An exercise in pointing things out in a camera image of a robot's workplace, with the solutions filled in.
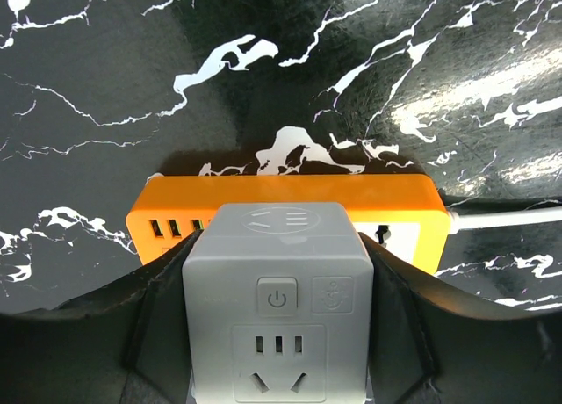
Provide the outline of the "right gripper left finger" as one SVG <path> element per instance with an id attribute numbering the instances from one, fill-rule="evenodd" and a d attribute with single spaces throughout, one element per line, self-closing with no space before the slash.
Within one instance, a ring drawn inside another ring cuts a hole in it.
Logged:
<path id="1" fill-rule="evenodd" d="M 1 316 L 3 403 L 185 403 L 182 266 L 200 234 L 52 310 Z"/>

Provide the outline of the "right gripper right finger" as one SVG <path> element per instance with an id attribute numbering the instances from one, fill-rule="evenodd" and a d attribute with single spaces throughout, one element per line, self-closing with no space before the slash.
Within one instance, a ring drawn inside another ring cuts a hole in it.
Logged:
<path id="1" fill-rule="evenodd" d="M 506 307 L 360 236 L 374 268 L 369 375 L 377 403 L 559 403 L 561 312 Z"/>

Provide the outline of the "orange power strip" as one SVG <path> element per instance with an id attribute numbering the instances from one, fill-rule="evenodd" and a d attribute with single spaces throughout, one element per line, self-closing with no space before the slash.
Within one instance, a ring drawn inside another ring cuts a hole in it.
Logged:
<path id="1" fill-rule="evenodd" d="M 148 264 L 192 232 L 206 227 L 225 204 L 336 202 L 357 230 L 420 270 L 437 271 L 450 216 L 423 174 L 292 176 L 159 176 L 147 182 L 126 216 L 142 263 Z"/>

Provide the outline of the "white cube socket adapter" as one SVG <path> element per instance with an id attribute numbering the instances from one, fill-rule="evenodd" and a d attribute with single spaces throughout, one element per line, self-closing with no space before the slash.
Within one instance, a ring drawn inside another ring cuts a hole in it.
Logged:
<path id="1" fill-rule="evenodd" d="M 334 202 L 222 206 L 183 266 L 198 403 L 362 403 L 374 268 Z"/>

